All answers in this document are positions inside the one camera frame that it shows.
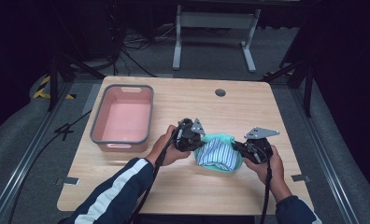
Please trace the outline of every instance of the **white metal stand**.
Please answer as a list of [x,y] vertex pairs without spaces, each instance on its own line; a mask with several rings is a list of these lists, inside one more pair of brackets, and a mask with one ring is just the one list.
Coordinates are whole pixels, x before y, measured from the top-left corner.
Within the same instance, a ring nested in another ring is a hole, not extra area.
[[173,69],[179,69],[181,59],[181,27],[230,28],[249,30],[249,36],[246,41],[241,42],[241,48],[243,49],[249,71],[254,73],[256,68],[249,46],[254,36],[260,13],[260,9],[255,10],[254,14],[182,12],[181,6],[177,6],[177,39],[174,49]]

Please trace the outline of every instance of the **blue and white striped fabric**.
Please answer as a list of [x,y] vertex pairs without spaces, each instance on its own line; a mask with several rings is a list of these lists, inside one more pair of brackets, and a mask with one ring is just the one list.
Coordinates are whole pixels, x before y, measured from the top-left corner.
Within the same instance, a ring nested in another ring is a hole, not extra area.
[[242,163],[241,155],[218,137],[213,138],[195,151],[197,163],[205,168],[223,172],[234,172]]

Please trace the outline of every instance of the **teal cloth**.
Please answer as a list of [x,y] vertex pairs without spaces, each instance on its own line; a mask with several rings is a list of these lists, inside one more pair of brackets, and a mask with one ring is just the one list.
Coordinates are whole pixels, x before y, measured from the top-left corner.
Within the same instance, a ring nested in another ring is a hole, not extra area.
[[224,173],[240,169],[243,158],[232,148],[235,142],[233,136],[225,133],[206,134],[201,140],[205,144],[193,153],[200,166]]

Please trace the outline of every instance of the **person's left hand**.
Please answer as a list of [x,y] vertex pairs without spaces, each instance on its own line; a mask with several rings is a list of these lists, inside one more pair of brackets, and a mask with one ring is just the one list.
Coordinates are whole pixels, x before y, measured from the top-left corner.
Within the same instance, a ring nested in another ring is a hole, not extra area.
[[[167,144],[167,141],[170,139],[171,134],[173,133],[173,131],[175,129],[176,129],[176,126],[169,125],[168,128],[167,128],[166,133],[159,137],[159,139],[153,145],[152,151],[145,158],[153,164],[153,167],[155,166],[156,160],[158,159],[158,157],[159,157],[160,153],[162,152],[165,144]],[[190,151],[181,152],[181,151],[179,151],[178,149],[176,149],[174,147],[174,144],[171,144],[168,147],[167,152],[165,154],[163,166],[170,165],[173,162],[175,162],[176,160],[188,158],[190,155],[191,155]]]

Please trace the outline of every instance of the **hand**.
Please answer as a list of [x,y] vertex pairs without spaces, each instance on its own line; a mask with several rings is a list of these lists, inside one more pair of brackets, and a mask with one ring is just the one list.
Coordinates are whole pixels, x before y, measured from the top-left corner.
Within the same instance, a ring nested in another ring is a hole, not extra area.
[[[158,159],[158,157],[159,157],[160,153],[162,152],[165,144],[167,144],[168,140],[171,137],[171,134],[173,133],[173,131],[175,129],[176,129],[176,126],[169,125],[168,128],[167,128],[166,133],[159,137],[159,139],[153,145],[152,151],[145,158],[145,159],[149,160],[152,163],[153,167],[155,167],[156,160]],[[190,151],[181,152],[181,151],[177,150],[174,147],[174,144],[171,144],[168,147],[167,152],[165,154],[163,166],[170,165],[173,162],[175,162],[176,160],[188,158],[190,155],[191,155]]]
[[[278,149],[271,146],[273,156],[270,158],[270,167],[272,168],[272,180],[270,181],[270,190],[275,197],[276,203],[292,195],[290,189],[284,181],[284,166],[281,157],[278,155]],[[267,175],[267,163],[255,164],[247,158],[244,163],[248,168],[257,173],[260,180],[265,184]]]

